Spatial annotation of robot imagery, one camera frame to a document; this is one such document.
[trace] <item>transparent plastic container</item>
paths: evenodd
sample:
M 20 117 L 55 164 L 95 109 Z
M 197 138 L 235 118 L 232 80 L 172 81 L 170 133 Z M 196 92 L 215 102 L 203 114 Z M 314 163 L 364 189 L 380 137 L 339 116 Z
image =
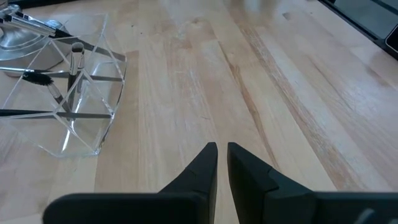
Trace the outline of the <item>transparent plastic container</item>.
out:
M 0 120 L 55 157 L 93 156 L 100 152 L 118 109 L 127 60 L 106 14 L 74 16 L 64 26 L 74 37 L 48 42 L 64 59 L 50 69 L 59 73 L 49 75 L 63 101 L 57 103 L 47 86 L 20 77 L 2 109 L 42 113 L 3 116 Z M 59 49 L 82 41 L 85 67 L 68 90 L 71 54 L 64 55 Z M 28 69 L 45 69 L 36 58 Z

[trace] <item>wood grain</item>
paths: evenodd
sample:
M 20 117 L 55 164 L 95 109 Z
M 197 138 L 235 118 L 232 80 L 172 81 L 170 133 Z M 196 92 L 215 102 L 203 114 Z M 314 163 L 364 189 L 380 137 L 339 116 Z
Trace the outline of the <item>wood grain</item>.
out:
M 216 223 L 238 223 L 229 141 L 313 190 L 398 190 L 398 63 L 318 1 L 81 0 L 26 12 L 110 12 L 129 64 L 98 157 L 56 159 L 0 124 L 1 224 L 40 223 L 73 192 L 157 192 L 209 141 Z M 3 104 L 16 81 L 0 79 Z

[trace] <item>clear acrylic box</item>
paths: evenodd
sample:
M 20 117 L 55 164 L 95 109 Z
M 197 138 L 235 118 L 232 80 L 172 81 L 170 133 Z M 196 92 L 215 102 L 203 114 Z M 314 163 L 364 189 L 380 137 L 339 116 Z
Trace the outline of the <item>clear acrylic box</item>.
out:
M 120 103 L 126 56 L 105 14 L 74 16 L 64 26 L 74 37 L 48 42 L 64 59 L 49 69 L 64 71 L 49 75 L 63 101 L 58 104 L 46 86 L 35 85 L 20 77 L 2 109 L 43 113 L 0 117 L 0 120 L 55 157 L 97 155 Z M 70 53 L 64 55 L 60 49 L 70 48 L 73 42 L 81 40 L 89 44 L 89 47 L 85 46 L 85 67 L 68 90 Z M 28 69 L 46 69 L 36 61 L 41 53 Z

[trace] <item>dark edge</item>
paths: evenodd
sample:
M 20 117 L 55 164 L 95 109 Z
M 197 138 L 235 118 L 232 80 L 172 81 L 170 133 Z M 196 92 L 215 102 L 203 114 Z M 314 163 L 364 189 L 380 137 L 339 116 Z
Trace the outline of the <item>dark edge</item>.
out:
M 17 4 L 21 7 L 21 9 L 29 9 L 33 7 L 49 6 L 71 1 L 76 0 L 9 0 L 8 4 Z
M 396 8 L 390 6 L 389 4 L 384 3 L 380 0 L 371 0 L 371 1 L 398 16 L 398 10 Z
M 383 51 L 385 51 L 391 57 L 398 60 L 398 54 L 386 45 L 384 39 L 381 39 L 379 36 L 371 32 L 369 29 L 363 27 L 354 19 L 350 18 L 345 13 L 341 12 L 335 5 L 333 5 L 333 3 L 329 2 L 328 0 L 318 0 L 318 1 L 321 2 L 324 6 L 326 6 L 329 10 L 337 14 L 340 18 L 342 18 L 344 21 L 346 21 L 349 25 L 354 27 L 360 33 L 365 35 L 369 40 L 371 40 L 374 44 L 383 49 Z

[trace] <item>wooden table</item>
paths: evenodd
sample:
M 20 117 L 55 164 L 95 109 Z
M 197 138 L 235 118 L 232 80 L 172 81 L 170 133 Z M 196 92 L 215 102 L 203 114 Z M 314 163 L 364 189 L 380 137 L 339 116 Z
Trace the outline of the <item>wooden table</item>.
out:
M 72 192 L 156 192 L 209 141 L 216 223 L 237 223 L 234 141 L 313 190 L 398 189 L 398 63 L 318 1 L 87 0 L 117 12 L 126 89 L 98 157 L 56 159 L 0 129 L 0 223 L 40 223 Z

